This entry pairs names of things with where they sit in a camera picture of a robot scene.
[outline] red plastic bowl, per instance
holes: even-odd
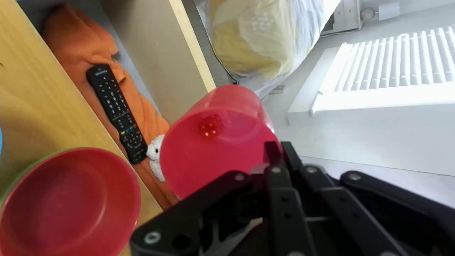
[[[4,200],[0,255],[118,255],[135,228],[139,197],[130,167],[108,151],[49,157]]]

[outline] white radiator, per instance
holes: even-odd
[[[342,45],[311,113],[455,104],[455,30]]]

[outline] orange fabric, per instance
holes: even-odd
[[[146,144],[169,130],[169,124],[140,96],[129,74],[112,59],[118,53],[115,40],[99,25],[74,8],[62,5],[46,19],[44,40],[123,154],[118,131],[85,79],[85,72],[93,64],[110,66]],[[133,168],[163,210],[176,202],[167,185],[160,184],[150,173],[147,160]]]

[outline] black remote control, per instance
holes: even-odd
[[[142,163],[146,158],[146,144],[110,67],[108,64],[95,64],[86,70],[85,76],[110,124],[119,133],[119,141],[126,150],[129,163],[132,165]]]

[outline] plastic bag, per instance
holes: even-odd
[[[325,25],[322,0],[194,0],[214,56],[258,97],[307,57]]]

